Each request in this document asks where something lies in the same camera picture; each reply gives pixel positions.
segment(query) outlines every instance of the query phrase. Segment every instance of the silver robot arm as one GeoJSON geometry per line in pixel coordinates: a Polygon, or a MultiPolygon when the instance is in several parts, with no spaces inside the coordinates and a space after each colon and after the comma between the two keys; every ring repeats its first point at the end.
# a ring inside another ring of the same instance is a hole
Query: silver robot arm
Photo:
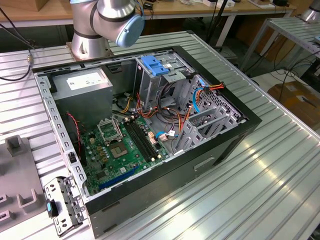
{"type": "Polygon", "coordinates": [[[308,10],[301,14],[300,18],[310,24],[320,21],[320,0],[313,0],[308,10]]]}
{"type": "Polygon", "coordinates": [[[108,40],[130,47],[144,28],[143,17],[135,12],[134,0],[70,0],[70,3],[74,26],[71,49],[79,59],[108,56],[108,40]]]}

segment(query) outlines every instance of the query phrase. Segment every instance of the slotted aluminum profile surface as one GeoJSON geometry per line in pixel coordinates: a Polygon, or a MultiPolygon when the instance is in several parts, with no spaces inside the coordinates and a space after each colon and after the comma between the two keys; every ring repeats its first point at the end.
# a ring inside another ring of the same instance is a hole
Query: slotted aluminum profile surface
{"type": "MultiPolygon", "coordinates": [[[[261,119],[228,159],[99,239],[307,239],[320,222],[319,136],[244,74],[185,31],[142,36],[117,54],[181,45],[261,119]]],[[[65,46],[32,52],[35,67],[72,62],[65,46]]],[[[0,53],[0,76],[27,70],[27,51],[0,53]]],[[[31,74],[0,80],[0,141],[30,141],[42,185],[68,176],[31,74]]],[[[43,212],[0,233],[1,239],[58,239],[43,212]]],[[[62,239],[93,239],[88,220],[62,239]]]]}

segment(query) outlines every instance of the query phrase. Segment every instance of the ram slot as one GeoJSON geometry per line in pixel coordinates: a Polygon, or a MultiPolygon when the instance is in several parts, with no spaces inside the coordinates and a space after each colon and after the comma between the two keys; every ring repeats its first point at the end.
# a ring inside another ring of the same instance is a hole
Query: ram slot
{"type": "Polygon", "coordinates": [[[147,162],[157,157],[157,153],[151,143],[148,142],[144,133],[135,122],[124,124],[124,127],[147,162]]]}

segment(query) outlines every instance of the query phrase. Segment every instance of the green motherboard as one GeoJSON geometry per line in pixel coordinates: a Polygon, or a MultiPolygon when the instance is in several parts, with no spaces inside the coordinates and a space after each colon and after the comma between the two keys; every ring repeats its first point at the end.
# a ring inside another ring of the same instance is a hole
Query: green motherboard
{"type": "Polygon", "coordinates": [[[155,138],[152,138],[155,134],[141,116],[133,123],[119,123],[118,130],[122,139],[110,144],[106,144],[106,137],[112,137],[117,131],[110,127],[110,124],[106,126],[100,129],[97,127],[81,135],[86,157],[86,165],[83,165],[83,168],[87,176],[86,186],[91,196],[169,157],[162,143],[155,143],[155,138]],[[141,139],[148,141],[148,144],[142,144],[141,139]],[[144,157],[147,146],[152,148],[149,151],[156,152],[156,157],[144,157]]]}

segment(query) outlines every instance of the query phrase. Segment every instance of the motherboard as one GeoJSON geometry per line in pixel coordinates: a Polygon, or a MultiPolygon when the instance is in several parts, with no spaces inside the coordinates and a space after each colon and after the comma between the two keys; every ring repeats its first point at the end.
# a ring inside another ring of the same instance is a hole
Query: motherboard
{"type": "Polygon", "coordinates": [[[81,138],[90,195],[169,158],[141,116],[120,123],[115,119],[100,122],[81,138]]]}

